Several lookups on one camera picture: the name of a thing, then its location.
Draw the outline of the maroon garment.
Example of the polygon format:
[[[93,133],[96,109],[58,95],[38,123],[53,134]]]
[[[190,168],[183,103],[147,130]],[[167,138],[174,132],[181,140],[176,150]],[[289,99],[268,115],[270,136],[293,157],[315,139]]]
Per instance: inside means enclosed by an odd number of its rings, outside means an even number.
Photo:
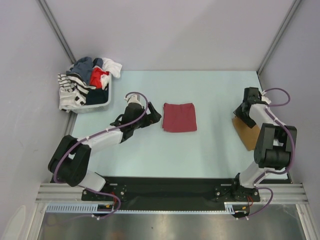
[[[169,133],[197,131],[196,110],[192,103],[163,105],[162,128]]]

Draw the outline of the tan tank top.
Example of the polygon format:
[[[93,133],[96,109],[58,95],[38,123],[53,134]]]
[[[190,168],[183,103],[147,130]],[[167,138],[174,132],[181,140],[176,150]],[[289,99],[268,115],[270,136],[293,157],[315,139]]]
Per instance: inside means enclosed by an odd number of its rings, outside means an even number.
[[[232,124],[246,150],[254,150],[260,134],[260,128],[257,125],[250,128],[238,117],[232,119]]]

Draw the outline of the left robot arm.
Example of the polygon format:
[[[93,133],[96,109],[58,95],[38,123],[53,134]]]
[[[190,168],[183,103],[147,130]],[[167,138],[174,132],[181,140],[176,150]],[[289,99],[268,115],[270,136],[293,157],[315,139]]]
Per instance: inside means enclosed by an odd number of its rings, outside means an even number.
[[[142,93],[129,92],[124,99],[127,102],[124,113],[104,130],[83,138],[68,134],[61,139],[48,164],[55,183],[86,188],[100,200],[110,196],[111,188],[105,177],[88,170],[91,156],[125,142],[135,130],[156,124],[162,118]]]

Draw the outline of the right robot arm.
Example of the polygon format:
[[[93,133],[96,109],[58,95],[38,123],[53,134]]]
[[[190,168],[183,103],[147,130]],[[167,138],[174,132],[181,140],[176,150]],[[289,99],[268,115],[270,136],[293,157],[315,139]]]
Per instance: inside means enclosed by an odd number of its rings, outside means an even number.
[[[236,201],[258,196],[258,185],[268,175],[286,175],[296,154],[297,128],[286,125],[271,110],[274,104],[257,87],[244,89],[233,112],[233,127],[253,162],[233,180],[230,194]]]

